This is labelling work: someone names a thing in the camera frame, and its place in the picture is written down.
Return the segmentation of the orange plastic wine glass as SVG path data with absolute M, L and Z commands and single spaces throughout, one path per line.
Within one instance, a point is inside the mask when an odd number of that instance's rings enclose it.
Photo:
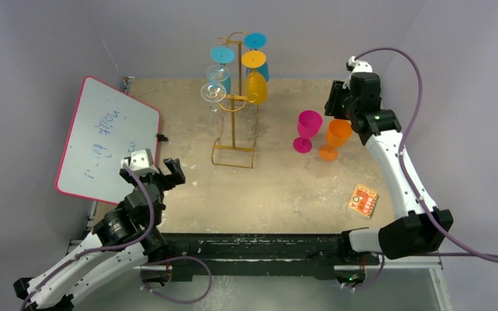
M 338 149 L 348 142 L 353 130 L 346 120 L 332 120 L 326 131 L 326 144 L 319 148 L 319 156 L 324 161 L 334 161 L 338 157 Z

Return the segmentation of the magenta plastic wine glass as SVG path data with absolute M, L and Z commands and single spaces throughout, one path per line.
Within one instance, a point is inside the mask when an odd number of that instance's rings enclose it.
M 292 143 L 295 151 L 305 154 L 312 150 L 311 139 L 320 131 L 322 123 L 322 116 L 314 110 L 305 110 L 298 115 L 298 137 Z

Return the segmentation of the yellow plastic wine glass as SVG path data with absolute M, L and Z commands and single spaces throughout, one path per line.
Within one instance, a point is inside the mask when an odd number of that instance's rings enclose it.
M 268 97 L 267 81 L 258 69 L 266 64 L 266 56 L 263 52 L 252 50 L 242 55 L 242 64 L 250 71 L 246 77 L 246 100 L 251 104 L 260 105 Z

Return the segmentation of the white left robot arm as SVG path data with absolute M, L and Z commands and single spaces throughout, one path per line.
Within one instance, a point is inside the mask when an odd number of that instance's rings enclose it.
M 83 241 L 41 275 L 14 283 L 22 310 L 72 310 L 84 294 L 134 266 L 158 265 L 167 242 L 157 226 L 165 192 L 185 183 L 180 160 L 164 160 L 169 174 L 149 156 L 133 152 L 122 160 L 121 177 L 134 189 L 97 222 Z

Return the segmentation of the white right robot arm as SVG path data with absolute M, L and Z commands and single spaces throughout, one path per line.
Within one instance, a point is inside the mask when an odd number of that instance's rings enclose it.
M 402 145 L 396 114 L 381 108 L 381 81 L 375 73 L 354 73 L 335 80 L 324 106 L 325 115 L 350 122 L 361 143 L 380 166 L 388 189 L 394 221 L 380 229 L 353 229 L 341 234 L 338 255 L 353 264 L 363 253 L 382 253 L 388 259 L 438 250 L 453 225 L 447 209 L 440 210 L 424 189 Z

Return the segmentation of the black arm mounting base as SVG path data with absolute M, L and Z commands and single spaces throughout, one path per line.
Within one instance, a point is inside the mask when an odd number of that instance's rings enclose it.
M 331 233 L 165 233 L 166 246 L 149 259 L 173 282 L 197 275 L 313 277 L 361 284 L 380 259 L 348 250 L 348 239 Z

